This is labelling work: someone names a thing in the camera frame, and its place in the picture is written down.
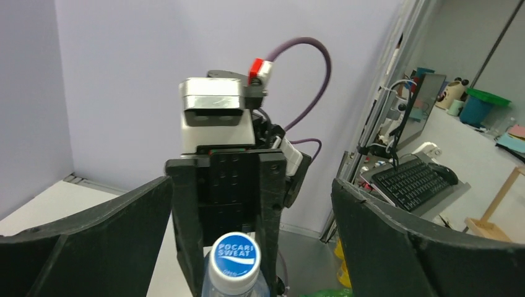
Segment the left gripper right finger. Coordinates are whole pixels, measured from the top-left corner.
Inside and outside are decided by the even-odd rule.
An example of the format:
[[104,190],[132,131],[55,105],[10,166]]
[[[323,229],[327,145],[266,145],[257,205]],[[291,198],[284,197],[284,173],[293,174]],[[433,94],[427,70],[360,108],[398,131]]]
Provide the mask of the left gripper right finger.
[[334,211],[355,296],[523,296],[524,246],[454,231],[336,178]]

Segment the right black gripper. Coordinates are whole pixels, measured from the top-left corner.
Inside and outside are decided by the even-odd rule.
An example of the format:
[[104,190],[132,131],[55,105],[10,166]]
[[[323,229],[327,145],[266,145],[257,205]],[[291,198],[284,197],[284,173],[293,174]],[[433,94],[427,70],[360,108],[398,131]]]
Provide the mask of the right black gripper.
[[277,295],[276,261],[285,196],[284,154],[277,149],[211,150],[167,160],[177,260],[192,296],[204,281],[204,238],[256,233],[261,272]]

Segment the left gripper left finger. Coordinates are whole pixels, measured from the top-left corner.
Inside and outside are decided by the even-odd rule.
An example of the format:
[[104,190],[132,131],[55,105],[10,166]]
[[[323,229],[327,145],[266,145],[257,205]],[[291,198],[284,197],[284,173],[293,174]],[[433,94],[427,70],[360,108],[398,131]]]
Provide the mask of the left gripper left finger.
[[145,296],[171,212],[159,177],[122,196],[1,237],[2,296]]

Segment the clear bottle blue label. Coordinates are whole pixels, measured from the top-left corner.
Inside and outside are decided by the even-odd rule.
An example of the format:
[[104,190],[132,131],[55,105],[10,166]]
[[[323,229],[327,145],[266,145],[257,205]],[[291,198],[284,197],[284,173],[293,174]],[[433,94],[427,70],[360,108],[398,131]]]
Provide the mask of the clear bottle blue label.
[[201,296],[270,296],[258,243],[242,232],[220,236],[205,257]]

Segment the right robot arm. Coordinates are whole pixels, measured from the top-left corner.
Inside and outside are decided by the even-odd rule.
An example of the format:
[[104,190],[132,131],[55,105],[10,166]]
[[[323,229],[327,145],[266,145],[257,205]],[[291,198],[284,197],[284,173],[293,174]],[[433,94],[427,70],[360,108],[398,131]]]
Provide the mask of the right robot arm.
[[280,216],[295,202],[311,157],[295,149],[284,130],[244,111],[241,116],[181,118],[183,153],[168,160],[175,184],[173,224],[177,259],[189,289],[200,295],[202,251],[229,231],[254,233],[261,270],[277,294]]

